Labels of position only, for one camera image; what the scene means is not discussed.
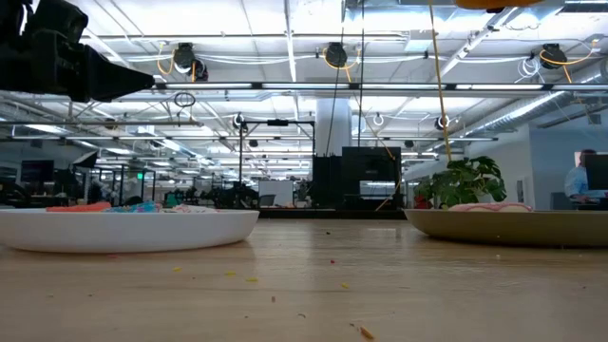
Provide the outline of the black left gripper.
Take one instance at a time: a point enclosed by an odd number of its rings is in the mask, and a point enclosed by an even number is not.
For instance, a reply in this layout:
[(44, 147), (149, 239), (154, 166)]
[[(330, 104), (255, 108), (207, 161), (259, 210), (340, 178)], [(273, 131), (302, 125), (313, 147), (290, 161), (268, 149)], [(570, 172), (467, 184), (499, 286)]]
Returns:
[(43, 29), (1, 44), (1, 89), (68, 96), (74, 102), (111, 102), (149, 89), (152, 75), (109, 62), (92, 47)]

